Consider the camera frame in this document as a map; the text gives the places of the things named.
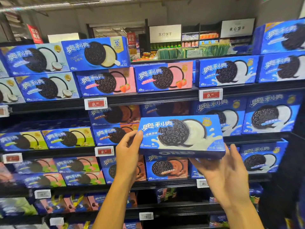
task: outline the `red sign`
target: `red sign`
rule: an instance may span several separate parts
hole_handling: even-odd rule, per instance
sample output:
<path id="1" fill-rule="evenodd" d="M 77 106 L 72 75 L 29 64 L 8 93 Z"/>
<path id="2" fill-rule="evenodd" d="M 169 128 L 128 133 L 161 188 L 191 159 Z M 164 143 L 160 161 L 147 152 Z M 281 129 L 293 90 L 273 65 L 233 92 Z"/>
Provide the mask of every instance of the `red sign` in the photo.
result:
<path id="1" fill-rule="evenodd" d="M 128 46 L 135 46 L 135 33 L 127 33 L 127 39 L 128 39 Z"/>
<path id="2" fill-rule="evenodd" d="M 37 27 L 36 26 L 31 26 L 29 24 L 27 24 L 27 27 L 29 28 L 29 31 L 31 33 L 31 36 L 33 38 L 34 43 L 42 44 L 43 41 L 41 39 L 41 36 L 40 36 L 40 33 L 39 33 Z"/>
<path id="3" fill-rule="evenodd" d="M 103 100 L 88 100 L 88 107 L 89 108 L 96 108 L 96 107 L 105 107 L 105 101 Z"/>
<path id="4" fill-rule="evenodd" d="M 204 92 L 203 93 L 203 99 L 213 99 L 213 98 L 219 98 L 220 97 L 220 92 Z"/>
<path id="5" fill-rule="evenodd" d="M 98 149 L 97 154 L 98 155 L 112 154 L 112 150 L 111 149 Z"/>

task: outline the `left hand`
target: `left hand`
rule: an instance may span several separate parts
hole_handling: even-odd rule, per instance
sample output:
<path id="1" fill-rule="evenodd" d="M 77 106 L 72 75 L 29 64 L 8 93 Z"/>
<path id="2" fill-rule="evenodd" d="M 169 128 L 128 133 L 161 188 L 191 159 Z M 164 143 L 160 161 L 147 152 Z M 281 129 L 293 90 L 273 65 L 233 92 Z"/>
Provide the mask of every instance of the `left hand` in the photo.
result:
<path id="1" fill-rule="evenodd" d="M 139 160 L 139 147 L 143 139 L 142 131 L 127 133 L 116 146 L 116 176 L 115 179 L 135 182 L 136 169 Z"/>

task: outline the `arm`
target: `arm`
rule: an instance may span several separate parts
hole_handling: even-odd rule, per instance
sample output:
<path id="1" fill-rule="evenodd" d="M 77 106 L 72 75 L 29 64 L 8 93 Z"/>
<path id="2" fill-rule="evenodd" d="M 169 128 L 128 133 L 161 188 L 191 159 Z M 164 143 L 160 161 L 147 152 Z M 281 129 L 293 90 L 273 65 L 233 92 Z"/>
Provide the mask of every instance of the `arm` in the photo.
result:
<path id="1" fill-rule="evenodd" d="M 142 139 L 142 131 L 132 131 L 127 133 L 116 146 L 116 176 L 92 229 L 123 228 L 127 198 L 135 182 L 138 151 Z"/>
<path id="2" fill-rule="evenodd" d="M 264 229 L 250 201 L 248 172 L 236 146 L 226 147 L 221 160 L 194 158 L 189 160 L 204 175 L 208 185 L 223 207 L 231 229 Z"/>

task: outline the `hand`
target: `hand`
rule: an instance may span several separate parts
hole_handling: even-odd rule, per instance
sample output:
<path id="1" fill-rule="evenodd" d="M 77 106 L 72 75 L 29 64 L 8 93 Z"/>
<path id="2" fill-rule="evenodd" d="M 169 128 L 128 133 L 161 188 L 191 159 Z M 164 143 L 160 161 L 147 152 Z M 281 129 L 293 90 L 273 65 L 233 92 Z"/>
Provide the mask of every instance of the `hand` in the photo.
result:
<path id="1" fill-rule="evenodd" d="M 226 154 L 221 160 L 189 158 L 192 164 L 206 178 L 208 185 L 223 209 L 229 210 L 249 204 L 248 173 L 232 144 L 230 150 L 225 144 Z"/>
<path id="2" fill-rule="evenodd" d="M 142 131 L 132 131 L 127 133 L 116 146 L 115 179 L 129 181 L 130 187 L 135 182 L 139 147 L 142 139 Z"/>

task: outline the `strawberry image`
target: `strawberry image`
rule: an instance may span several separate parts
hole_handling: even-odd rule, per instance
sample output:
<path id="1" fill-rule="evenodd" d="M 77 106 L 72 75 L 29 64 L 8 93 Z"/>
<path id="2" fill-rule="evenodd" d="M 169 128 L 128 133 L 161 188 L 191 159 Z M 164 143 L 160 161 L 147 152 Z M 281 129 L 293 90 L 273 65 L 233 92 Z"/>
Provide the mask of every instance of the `strawberry image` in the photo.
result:
<path id="1" fill-rule="evenodd" d="M 130 85 L 129 84 L 125 84 L 126 90 L 128 91 L 130 89 Z"/>
<path id="2" fill-rule="evenodd" d="M 183 79 L 183 80 L 182 80 L 182 86 L 186 85 L 186 83 L 187 83 L 187 82 L 186 82 L 186 79 Z"/>
<path id="3" fill-rule="evenodd" d="M 182 88 L 182 80 L 176 82 L 178 88 Z"/>
<path id="4" fill-rule="evenodd" d="M 126 92 L 126 85 L 120 86 L 120 90 L 121 90 L 121 92 Z"/>

